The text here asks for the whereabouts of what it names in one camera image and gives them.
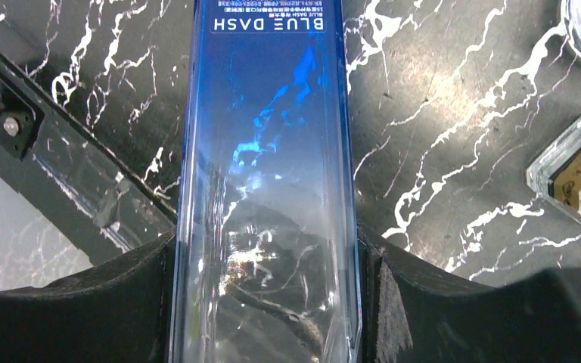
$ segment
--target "bolt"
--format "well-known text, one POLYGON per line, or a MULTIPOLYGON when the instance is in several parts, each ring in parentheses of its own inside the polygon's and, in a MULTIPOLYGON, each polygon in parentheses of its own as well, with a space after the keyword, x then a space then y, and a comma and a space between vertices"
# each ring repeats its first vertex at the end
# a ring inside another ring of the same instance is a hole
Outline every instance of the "bolt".
POLYGON ((8 133, 8 135, 14 137, 20 131, 19 122, 13 117, 8 117, 5 119, 5 122, 3 122, 3 129, 8 133))

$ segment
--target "blue bottle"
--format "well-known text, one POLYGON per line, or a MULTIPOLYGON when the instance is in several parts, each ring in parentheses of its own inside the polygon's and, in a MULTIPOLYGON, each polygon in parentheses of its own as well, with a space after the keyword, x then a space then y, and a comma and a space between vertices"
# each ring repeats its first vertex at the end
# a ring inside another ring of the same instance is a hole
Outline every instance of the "blue bottle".
POLYGON ((194 21, 169 361, 354 362, 340 2, 198 0, 194 21))

